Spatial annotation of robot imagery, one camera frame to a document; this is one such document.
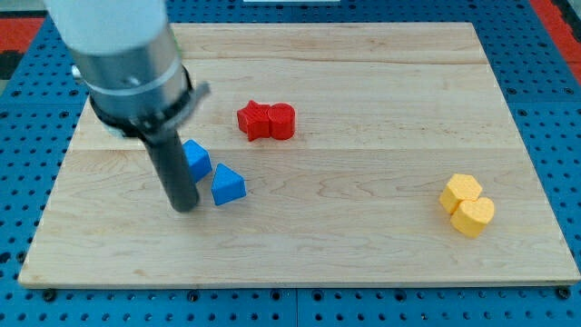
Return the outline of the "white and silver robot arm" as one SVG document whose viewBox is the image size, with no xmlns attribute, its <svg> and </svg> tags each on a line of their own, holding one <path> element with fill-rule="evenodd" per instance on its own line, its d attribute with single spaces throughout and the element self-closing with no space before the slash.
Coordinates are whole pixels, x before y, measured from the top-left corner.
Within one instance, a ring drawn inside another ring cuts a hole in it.
<svg viewBox="0 0 581 327">
<path fill-rule="evenodd" d="M 125 137 L 174 133 L 207 83 L 192 82 L 163 0 L 45 0 L 96 116 Z"/>
</svg>

